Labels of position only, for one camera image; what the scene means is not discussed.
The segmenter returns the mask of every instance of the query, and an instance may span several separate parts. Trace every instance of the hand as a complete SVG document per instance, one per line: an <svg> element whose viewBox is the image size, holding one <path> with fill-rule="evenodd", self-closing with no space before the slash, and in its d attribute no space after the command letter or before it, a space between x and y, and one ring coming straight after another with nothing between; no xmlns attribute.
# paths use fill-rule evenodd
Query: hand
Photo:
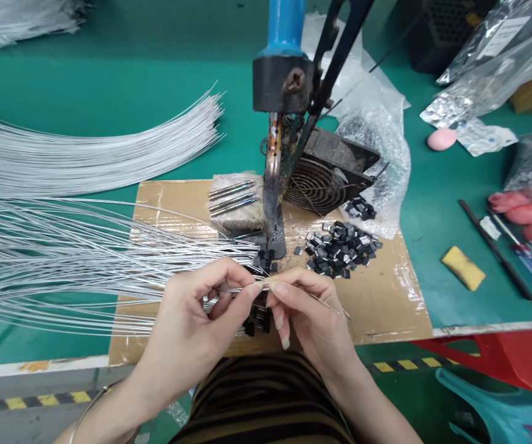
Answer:
<svg viewBox="0 0 532 444"><path fill-rule="evenodd" d="M337 384L349 370L358 371L363 367L347 320L307 294L343 313L336 287L329 277L293 268L266 282L270 288L266 305L272 309L284 349L289 347L290 319L305 355L326 384Z"/></svg>
<svg viewBox="0 0 532 444"><path fill-rule="evenodd" d="M242 287L221 292L209 316L202 297L216 288ZM233 337L249 316L262 283L230 258L222 258L196 271L177 274L165 286L157 319L130 384L143 397L153 417L205 378L225 354Z"/></svg>

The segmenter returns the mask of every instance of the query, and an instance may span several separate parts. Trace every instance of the woman's left hand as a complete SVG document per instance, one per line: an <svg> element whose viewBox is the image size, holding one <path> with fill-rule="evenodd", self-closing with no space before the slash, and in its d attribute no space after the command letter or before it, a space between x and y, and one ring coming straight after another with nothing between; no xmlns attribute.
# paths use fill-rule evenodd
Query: woman's left hand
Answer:
<svg viewBox="0 0 532 444"><path fill-rule="evenodd" d="M220 286L243 288L235 298L221 292L210 315L202 297ZM205 378L225 354L262 290L252 274L230 258L177 274L165 286L155 326L140 362L126 383L153 417Z"/></svg>

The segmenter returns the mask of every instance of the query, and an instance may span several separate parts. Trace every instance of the striped clothing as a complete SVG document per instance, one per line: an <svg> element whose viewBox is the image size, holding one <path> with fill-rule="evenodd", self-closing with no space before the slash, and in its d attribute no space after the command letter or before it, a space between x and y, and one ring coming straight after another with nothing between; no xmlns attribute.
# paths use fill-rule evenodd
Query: striped clothing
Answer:
<svg viewBox="0 0 532 444"><path fill-rule="evenodd" d="M291 352L221 360L171 442L354 444L318 372Z"/></svg>

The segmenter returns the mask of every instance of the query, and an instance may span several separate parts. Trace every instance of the bracelet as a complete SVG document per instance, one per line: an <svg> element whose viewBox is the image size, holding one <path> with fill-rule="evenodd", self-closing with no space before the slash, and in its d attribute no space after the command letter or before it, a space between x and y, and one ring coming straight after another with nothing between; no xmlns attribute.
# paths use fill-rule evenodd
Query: bracelet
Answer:
<svg viewBox="0 0 532 444"><path fill-rule="evenodd" d="M81 421L83 420L83 418L85 417L85 415L87 414L87 412L91 409L91 407L93 407L93 405L99 401L107 392L109 392L113 386L115 386L117 383L119 382L122 382L123 379L120 379L119 381L116 381L112 384L109 384L105 387L103 387L99 393L97 395L95 395L95 397L91 400L91 403L87 406L87 408L85 409L85 411L83 412L83 414L79 417L79 419L77 419L77 422L75 423L75 427L73 428L73 432L70 434L70 439L69 439L69 444L73 444L74 441L75 441L75 436L77 435L77 430L79 429L79 426L81 425Z"/></svg>

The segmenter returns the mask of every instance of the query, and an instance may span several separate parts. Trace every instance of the red plastic chair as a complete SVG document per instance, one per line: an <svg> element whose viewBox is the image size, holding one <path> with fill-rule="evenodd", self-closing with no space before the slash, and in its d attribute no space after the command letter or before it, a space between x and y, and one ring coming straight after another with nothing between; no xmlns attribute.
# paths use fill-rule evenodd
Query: red plastic chair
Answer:
<svg viewBox="0 0 532 444"><path fill-rule="evenodd" d="M445 345L463 339L476 342L480 356ZM441 337L412 343L499 381L532 391L532 330Z"/></svg>

